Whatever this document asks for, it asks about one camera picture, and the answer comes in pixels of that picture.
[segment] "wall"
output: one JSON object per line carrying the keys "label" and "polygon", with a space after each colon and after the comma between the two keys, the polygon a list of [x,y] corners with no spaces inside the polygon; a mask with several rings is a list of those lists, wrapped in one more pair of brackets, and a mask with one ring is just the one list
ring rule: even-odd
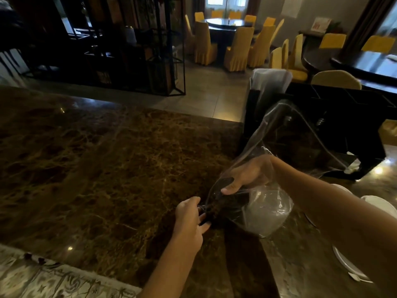
{"label": "wall", "polygon": [[[299,30],[310,29],[316,17],[327,17],[340,21],[347,32],[351,31],[359,19],[369,0],[303,0],[296,19],[285,17],[284,25],[277,34],[273,45],[282,46],[288,38],[290,48]],[[278,23],[283,17],[281,10],[284,0],[261,0],[257,23],[263,24],[266,17],[277,18]]]}

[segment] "paper sign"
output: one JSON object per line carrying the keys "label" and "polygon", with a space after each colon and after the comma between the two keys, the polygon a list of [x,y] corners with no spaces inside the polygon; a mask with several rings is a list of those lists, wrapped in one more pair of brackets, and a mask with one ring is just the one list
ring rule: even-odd
{"label": "paper sign", "polygon": [[285,0],[281,14],[287,17],[298,17],[300,6],[303,0]]}
{"label": "paper sign", "polygon": [[317,31],[317,32],[321,32],[321,33],[325,33],[325,31],[327,31],[328,26],[330,25],[331,19],[329,18],[320,18],[317,17],[314,20],[312,29],[313,31]]}

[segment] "chair back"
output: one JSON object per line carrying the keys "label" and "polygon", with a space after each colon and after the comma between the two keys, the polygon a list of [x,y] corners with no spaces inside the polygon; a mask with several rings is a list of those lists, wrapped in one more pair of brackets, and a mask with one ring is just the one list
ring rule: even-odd
{"label": "chair back", "polygon": [[281,66],[283,69],[288,69],[288,48],[289,48],[289,39],[286,39],[283,43],[282,55],[281,55]]}
{"label": "chair back", "polygon": [[185,23],[186,23],[186,37],[187,39],[191,39],[193,37],[192,29],[190,28],[189,18],[187,14],[185,15]]}
{"label": "chair back", "polygon": [[275,18],[267,17],[265,19],[265,22],[263,23],[263,26],[273,26],[275,23]]}
{"label": "chair back", "polygon": [[269,68],[270,69],[282,69],[282,49],[278,47],[274,49],[269,58]]}
{"label": "chair back", "polygon": [[211,11],[211,19],[223,18],[224,11],[222,9]]}
{"label": "chair back", "polygon": [[248,55],[251,46],[252,36],[254,35],[253,27],[239,27],[231,44],[231,51],[234,54]]}
{"label": "chair back", "polygon": [[312,78],[312,85],[361,90],[361,83],[343,70],[322,71]]}
{"label": "chair back", "polygon": [[302,64],[302,46],[303,34],[298,34],[294,40],[291,55],[288,58],[288,67],[290,69],[306,71]]}
{"label": "chair back", "polygon": [[196,22],[196,51],[206,53],[211,48],[210,28],[206,22]]}
{"label": "chair back", "polygon": [[345,40],[346,34],[327,33],[323,36],[319,48],[342,48]]}
{"label": "chair back", "polygon": [[229,19],[241,19],[241,11],[230,11]]}
{"label": "chair back", "polygon": [[196,22],[202,22],[204,21],[204,13],[202,11],[200,12],[195,12],[195,21]]}
{"label": "chair back", "polygon": [[267,52],[266,57],[269,55],[269,48],[270,48],[270,40],[273,32],[275,30],[275,26],[263,26],[258,38],[253,45],[253,49],[261,50],[263,52]]}
{"label": "chair back", "polygon": [[255,25],[256,15],[247,14],[244,18],[244,22],[252,23],[252,27]]}
{"label": "chair back", "polygon": [[282,19],[282,20],[280,21],[280,23],[278,23],[277,27],[275,28],[275,31],[274,31],[274,33],[273,33],[273,36],[271,37],[271,40],[270,40],[270,44],[273,43],[273,41],[274,41],[274,39],[275,39],[275,36],[276,36],[277,33],[279,32],[279,30],[280,30],[281,26],[283,26],[283,24],[284,24],[284,19]]}
{"label": "chair back", "polygon": [[361,51],[389,53],[395,40],[395,38],[388,36],[373,35],[366,41]]}

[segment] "patterned rug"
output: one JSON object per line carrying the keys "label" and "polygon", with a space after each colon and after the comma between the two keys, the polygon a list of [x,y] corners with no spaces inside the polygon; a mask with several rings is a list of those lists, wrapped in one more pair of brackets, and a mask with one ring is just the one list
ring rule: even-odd
{"label": "patterned rug", "polygon": [[140,291],[0,244],[0,298],[134,298]]}

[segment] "marble countertop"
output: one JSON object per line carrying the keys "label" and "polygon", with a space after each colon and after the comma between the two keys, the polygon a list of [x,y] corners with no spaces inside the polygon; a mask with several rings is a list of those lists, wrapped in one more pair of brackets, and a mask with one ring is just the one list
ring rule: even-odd
{"label": "marble countertop", "polygon": [[[236,156],[236,122],[0,87],[0,242],[142,287],[175,206],[206,197]],[[329,180],[396,205],[397,148],[383,173]],[[259,239],[212,229],[183,297],[376,297],[294,208]]]}

